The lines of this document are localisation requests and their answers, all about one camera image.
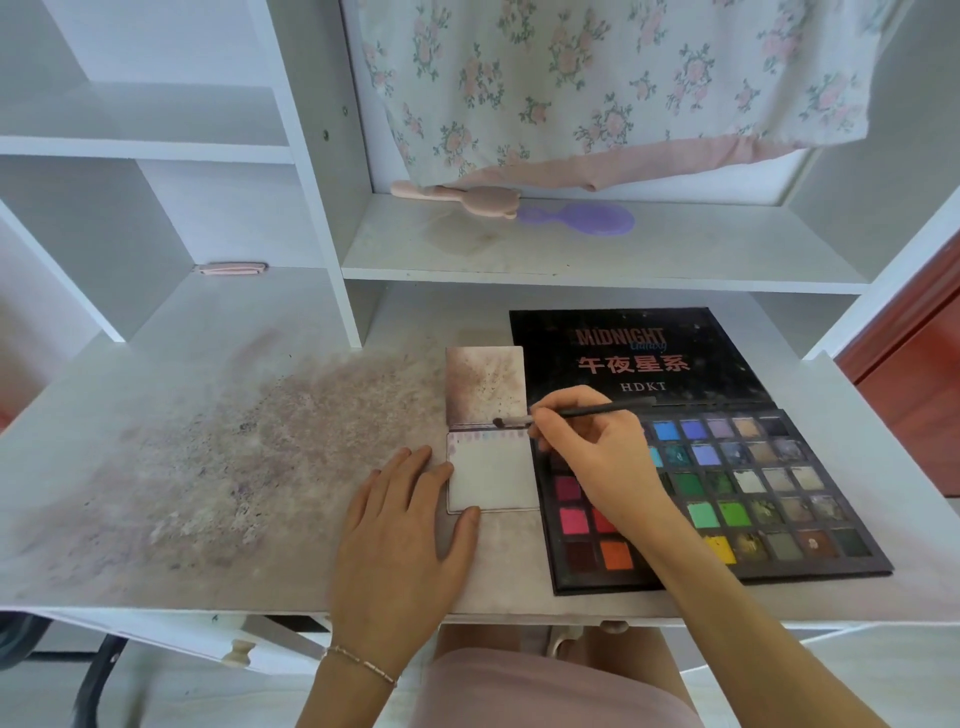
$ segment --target pink eyeshadow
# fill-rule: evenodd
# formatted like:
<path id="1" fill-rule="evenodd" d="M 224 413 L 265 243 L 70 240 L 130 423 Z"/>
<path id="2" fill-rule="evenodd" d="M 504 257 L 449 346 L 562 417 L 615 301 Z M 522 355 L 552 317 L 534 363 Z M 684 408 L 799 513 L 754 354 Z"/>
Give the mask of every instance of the pink eyeshadow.
<path id="1" fill-rule="evenodd" d="M 579 508 L 561 508 L 560 525 L 568 536 L 590 532 L 590 527 L 587 525 L 587 514 Z"/>
<path id="2" fill-rule="evenodd" d="M 572 475 L 558 475 L 557 500 L 580 500 L 580 483 Z"/>

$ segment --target palette lid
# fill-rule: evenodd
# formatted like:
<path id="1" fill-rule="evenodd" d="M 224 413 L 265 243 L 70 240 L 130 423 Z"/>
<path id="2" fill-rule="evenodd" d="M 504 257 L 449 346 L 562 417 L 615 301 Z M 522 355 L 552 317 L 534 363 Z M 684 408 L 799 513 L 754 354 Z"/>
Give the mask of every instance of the palette lid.
<path id="1" fill-rule="evenodd" d="M 771 401 L 708 308 L 511 311 L 527 398 L 588 384 L 657 405 Z"/>

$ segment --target drawer knob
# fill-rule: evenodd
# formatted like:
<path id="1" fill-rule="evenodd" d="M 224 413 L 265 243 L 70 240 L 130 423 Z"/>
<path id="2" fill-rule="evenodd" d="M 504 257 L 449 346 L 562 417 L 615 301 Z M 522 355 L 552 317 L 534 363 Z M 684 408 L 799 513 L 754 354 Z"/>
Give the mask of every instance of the drawer knob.
<path id="1" fill-rule="evenodd" d="M 254 647 L 256 647 L 256 643 L 247 642 L 246 640 L 234 640 L 233 649 L 224 655 L 220 664 L 226 665 L 227 667 L 249 667 L 250 651 Z"/>

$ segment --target purple comb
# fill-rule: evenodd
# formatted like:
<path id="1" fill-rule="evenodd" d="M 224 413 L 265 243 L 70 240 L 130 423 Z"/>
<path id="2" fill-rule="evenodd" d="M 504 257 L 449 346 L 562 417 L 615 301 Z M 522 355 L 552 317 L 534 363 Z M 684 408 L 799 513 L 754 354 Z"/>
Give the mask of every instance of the purple comb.
<path id="1" fill-rule="evenodd" d="M 623 235 L 634 228 L 634 216 L 620 205 L 568 203 L 557 212 L 541 207 L 520 206 L 516 219 L 529 225 L 559 220 L 587 235 Z"/>

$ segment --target bracelet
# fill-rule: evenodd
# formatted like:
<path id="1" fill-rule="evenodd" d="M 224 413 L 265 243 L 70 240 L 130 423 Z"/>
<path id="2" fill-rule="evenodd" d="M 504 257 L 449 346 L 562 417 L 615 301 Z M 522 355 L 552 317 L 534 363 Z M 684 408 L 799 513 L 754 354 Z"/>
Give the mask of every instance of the bracelet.
<path id="1" fill-rule="evenodd" d="M 365 667 L 366 669 L 371 670 L 372 672 L 375 672 L 377 675 L 379 675 L 379 676 L 382 677 L 384 680 L 386 680 L 388 683 L 390 683 L 391 687 L 393 687 L 393 688 L 396 687 L 396 680 L 395 680 L 394 678 L 392 678 L 390 675 L 388 675 L 386 672 L 384 672 L 382 669 L 380 669 L 379 667 L 377 667 L 377 666 L 374 665 L 373 663 L 369 663 L 369 662 L 367 662 L 366 660 L 361 660 L 359 657 L 357 657 L 356 655 L 354 655 L 352 652 L 347 652 L 347 651 L 346 651 L 345 649 L 343 649 L 340 645 L 338 645 L 338 644 L 332 644 L 330 647 L 328 647 L 328 648 L 326 649 L 326 652 L 327 652 L 327 654 L 329 654 L 330 652 L 336 652 L 338 655 L 343 655 L 344 657 L 346 657 L 348 660 L 350 660 L 351 662 L 355 663 L 356 665 L 362 665 L 362 666 Z"/>

